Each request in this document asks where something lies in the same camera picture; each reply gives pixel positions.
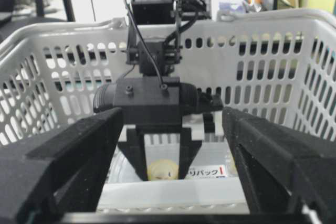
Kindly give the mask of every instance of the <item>screw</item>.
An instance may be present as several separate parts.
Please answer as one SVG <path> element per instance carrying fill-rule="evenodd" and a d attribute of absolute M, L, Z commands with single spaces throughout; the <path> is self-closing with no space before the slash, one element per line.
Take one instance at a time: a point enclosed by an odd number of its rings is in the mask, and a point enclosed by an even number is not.
<path fill-rule="evenodd" d="M 132 86 L 127 86 L 126 90 L 125 90 L 125 93 L 128 94 L 128 95 L 133 94 L 133 87 Z"/>

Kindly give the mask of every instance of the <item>white plastic basket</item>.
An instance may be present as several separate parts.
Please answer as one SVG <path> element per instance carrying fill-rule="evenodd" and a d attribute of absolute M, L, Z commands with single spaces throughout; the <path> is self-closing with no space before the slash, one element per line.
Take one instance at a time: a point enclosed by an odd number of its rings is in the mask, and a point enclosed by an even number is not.
<path fill-rule="evenodd" d="M 336 19 L 303 9 L 223 20 L 197 22 L 183 34 L 183 60 L 173 75 L 221 92 L 227 106 L 333 141 Z M 141 27 L 144 37 L 165 37 L 173 29 Z M 121 52 L 127 34 L 123 19 L 114 19 L 31 25 L 6 39 L 0 45 L 0 144 L 91 115 L 97 87 L 129 69 Z"/>

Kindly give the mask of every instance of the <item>office chair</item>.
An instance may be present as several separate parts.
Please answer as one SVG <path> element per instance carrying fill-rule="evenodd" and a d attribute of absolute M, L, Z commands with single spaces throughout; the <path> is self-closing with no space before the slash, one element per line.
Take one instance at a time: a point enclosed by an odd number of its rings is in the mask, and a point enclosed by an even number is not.
<path fill-rule="evenodd" d="M 0 43 L 17 29 L 36 23 L 64 22 L 56 18 L 44 17 L 43 0 L 35 0 L 37 17 L 28 17 L 20 20 L 12 20 L 12 11 L 15 0 L 0 0 Z"/>

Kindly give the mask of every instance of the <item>basket handle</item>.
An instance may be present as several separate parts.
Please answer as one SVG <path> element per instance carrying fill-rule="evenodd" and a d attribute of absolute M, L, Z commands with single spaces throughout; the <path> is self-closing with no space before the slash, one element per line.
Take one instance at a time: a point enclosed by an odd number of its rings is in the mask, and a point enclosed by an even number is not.
<path fill-rule="evenodd" d="M 265 20 L 265 19 L 284 19 L 284 18 L 314 18 L 327 22 L 336 28 L 336 17 L 332 14 L 319 9 L 301 8 L 286 10 L 271 10 L 268 12 L 235 14 L 232 12 L 218 13 L 218 19 L 222 22 L 234 22 L 236 20 Z"/>
<path fill-rule="evenodd" d="M 43 23 L 32 24 L 22 27 L 13 32 L 8 38 L 0 43 L 0 60 L 2 60 L 8 52 L 10 52 L 20 41 L 25 38 L 38 33 L 57 31 L 88 31 L 88 30 L 106 30 L 106 29 L 120 29 L 125 26 L 124 18 L 114 18 L 109 21 L 101 23 L 75 23 L 75 22 L 57 22 L 57 23 Z"/>

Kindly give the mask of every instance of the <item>label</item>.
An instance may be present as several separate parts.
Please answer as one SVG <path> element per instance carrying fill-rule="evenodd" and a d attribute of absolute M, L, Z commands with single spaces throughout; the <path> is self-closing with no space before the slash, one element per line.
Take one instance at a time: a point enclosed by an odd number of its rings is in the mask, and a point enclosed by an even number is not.
<path fill-rule="evenodd" d="M 185 179 L 225 178 L 227 172 L 224 165 L 191 166 Z"/>

